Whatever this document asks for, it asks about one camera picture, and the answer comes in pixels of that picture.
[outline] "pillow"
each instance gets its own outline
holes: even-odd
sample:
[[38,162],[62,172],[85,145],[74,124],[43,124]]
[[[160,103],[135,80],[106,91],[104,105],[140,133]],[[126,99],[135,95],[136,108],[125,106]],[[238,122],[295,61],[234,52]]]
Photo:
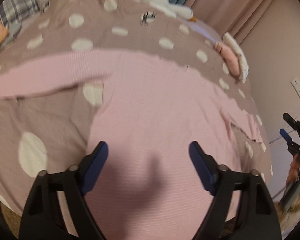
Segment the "pillow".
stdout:
[[22,22],[38,10],[35,0],[4,0],[0,5],[0,20],[4,26],[11,22]]

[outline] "plaid fabric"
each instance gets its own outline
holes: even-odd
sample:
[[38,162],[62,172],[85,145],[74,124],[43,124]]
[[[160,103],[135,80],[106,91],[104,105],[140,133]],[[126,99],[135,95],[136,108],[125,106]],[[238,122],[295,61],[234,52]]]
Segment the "plaid fabric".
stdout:
[[0,20],[6,26],[9,22],[21,22],[38,10],[35,0],[4,0],[0,6]]

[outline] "human hand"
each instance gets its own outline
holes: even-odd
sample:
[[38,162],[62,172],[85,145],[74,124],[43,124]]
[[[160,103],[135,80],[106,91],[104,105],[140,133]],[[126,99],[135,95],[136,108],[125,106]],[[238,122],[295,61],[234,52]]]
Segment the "human hand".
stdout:
[[298,158],[298,154],[294,155],[293,161],[290,164],[290,170],[289,170],[289,175],[287,177],[286,184],[295,181],[299,176],[300,163],[298,163],[297,158]]

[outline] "pink shirt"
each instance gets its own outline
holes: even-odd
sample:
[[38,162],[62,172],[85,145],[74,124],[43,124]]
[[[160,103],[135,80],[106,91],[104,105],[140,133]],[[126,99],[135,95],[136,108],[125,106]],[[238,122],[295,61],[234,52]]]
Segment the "pink shirt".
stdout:
[[[108,240],[192,239],[212,197],[189,158],[189,144],[198,141],[219,164],[241,171],[231,124],[262,142],[253,116],[197,70],[125,50],[34,59],[0,76],[0,98],[43,95],[91,79],[103,81],[104,90],[87,154],[99,141],[109,145],[86,196],[101,230]],[[234,194],[229,219],[238,199]]]

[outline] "beige wall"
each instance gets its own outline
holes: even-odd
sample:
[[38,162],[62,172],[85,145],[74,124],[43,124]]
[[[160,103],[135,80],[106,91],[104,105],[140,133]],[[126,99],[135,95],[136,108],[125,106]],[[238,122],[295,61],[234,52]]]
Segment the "beige wall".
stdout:
[[[295,77],[300,80],[298,0],[273,0],[241,47],[250,65],[251,94],[272,141],[278,138],[280,128],[288,127],[283,113],[294,118],[300,113],[300,99],[290,84]],[[291,136],[298,141],[295,132]],[[285,185],[292,156],[282,138],[270,149],[274,176],[268,187],[273,195]]]

